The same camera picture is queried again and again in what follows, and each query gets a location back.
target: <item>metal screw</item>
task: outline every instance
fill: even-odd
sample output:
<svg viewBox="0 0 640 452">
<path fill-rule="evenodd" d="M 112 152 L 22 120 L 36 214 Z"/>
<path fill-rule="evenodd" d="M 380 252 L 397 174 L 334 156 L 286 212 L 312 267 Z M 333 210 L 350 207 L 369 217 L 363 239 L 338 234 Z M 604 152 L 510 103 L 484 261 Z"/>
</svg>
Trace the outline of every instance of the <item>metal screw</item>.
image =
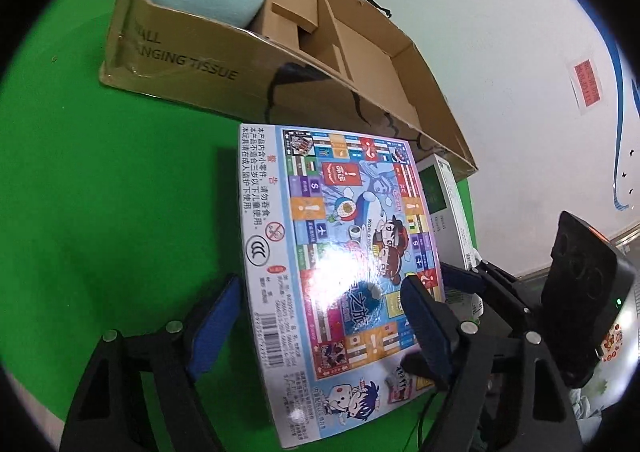
<svg viewBox="0 0 640 452">
<path fill-rule="evenodd" d="M 116 338 L 118 338 L 118 332 L 115 329 L 109 329 L 102 335 L 102 340 L 105 342 L 113 342 Z"/>
<path fill-rule="evenodd" d="M 478 333 L 478 326 L 471 320 L 465 320 L 462 324 L 460 324 L 460 329 L 462 329 L 462 332 L 467 335 L 475 335 L 476 333 Z"/>
<path fill-rule="evenodd" d="M 535 331 L 527 332 L 527 334 L 525 335 L 525 338 L 527 339 L 527 342 L 535 346 L 537 346 L 540 342 L 542 342 L 542 337 L 540 336 L 540 334 L 536 333 Z"/>
<path fill-rule="evenodd" d="M 171 320 L 171 322 L 166 323 L 164 329 L 166 329 L 167 333 L 179 333 L 180 331 L 182 331 L 182 322 L 180 322 L 179 320 Z"/>
</svg>

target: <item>white wall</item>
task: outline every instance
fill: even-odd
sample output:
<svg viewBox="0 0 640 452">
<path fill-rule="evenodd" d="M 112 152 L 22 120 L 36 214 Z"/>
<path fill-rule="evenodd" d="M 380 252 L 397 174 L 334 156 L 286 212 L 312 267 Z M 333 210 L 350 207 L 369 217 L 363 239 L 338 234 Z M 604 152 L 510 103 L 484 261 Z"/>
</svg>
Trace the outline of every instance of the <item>white wall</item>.
<svg viewBox="0 0 640 452">
<path fill-rule="evenodd" d="M 420 48 L 476 158 L 469 184 L 484 257 L 516 274 L 547 265 L 563 209 L 608 236 L 640 221 L 640 209 L 613 204 L 616 80 L 576 0 L 376 1 Z M 589 56 L 604 103 L 580 114 L 566 65 Z M 640 122 L 629 81 L 625 71 L 619 190 L 632 205 L 640 143 L 635 158 L 628 151 Z"/>
</svg>

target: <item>red oval logo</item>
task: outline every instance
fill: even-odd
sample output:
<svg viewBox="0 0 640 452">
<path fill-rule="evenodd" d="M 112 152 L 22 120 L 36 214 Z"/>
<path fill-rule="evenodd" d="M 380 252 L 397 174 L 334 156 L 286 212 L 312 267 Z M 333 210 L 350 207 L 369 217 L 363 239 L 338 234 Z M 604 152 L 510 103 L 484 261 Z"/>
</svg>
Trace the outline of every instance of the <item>red oval logo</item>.
<svg viewBox="0 0 640 452">
<path fill-rule="evenodd" d="M 270 266 L 267 268 L 267 272 L 269 273 L 282 273 L 286 271 L 287 269 L 284 266 L 280 266 L 279 264 L 276 264 L 275 266 Z"/>
</svg>

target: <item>board game box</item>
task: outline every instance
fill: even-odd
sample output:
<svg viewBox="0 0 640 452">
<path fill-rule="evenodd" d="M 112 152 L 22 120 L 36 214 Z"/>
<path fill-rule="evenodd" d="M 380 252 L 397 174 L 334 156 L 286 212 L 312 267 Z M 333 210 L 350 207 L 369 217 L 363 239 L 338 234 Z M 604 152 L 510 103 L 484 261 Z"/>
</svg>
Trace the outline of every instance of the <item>board game box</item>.
<svg viewBox="0 0 640 452">
<path fill-rule="evenodd" d="M 258 359 L 284 448 L 371 421 L 431 387 L 400 303 L 417 275 L 444 301 L 407 142 L 242 124 L 239 189 Z"/>
</svg>

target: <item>white box with green label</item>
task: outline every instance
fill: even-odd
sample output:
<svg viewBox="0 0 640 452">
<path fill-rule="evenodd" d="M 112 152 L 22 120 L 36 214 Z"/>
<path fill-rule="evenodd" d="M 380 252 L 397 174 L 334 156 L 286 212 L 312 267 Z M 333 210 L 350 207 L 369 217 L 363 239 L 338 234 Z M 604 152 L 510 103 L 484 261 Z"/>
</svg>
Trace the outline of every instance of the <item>white box with green label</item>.
<svg viewBox="0 0 640 452">
<path fill-rule="evenodd" d="M 477 263 L 476 252 L 449 163 L 433 154 L 420 161 L 417 167 L 440 261 L 471 269 Z M 447 304 L 460 320 L 477 320 L 484 311 L 482 299 L 476 294 L 446 288 L 446 295 Z"/>
</svg>

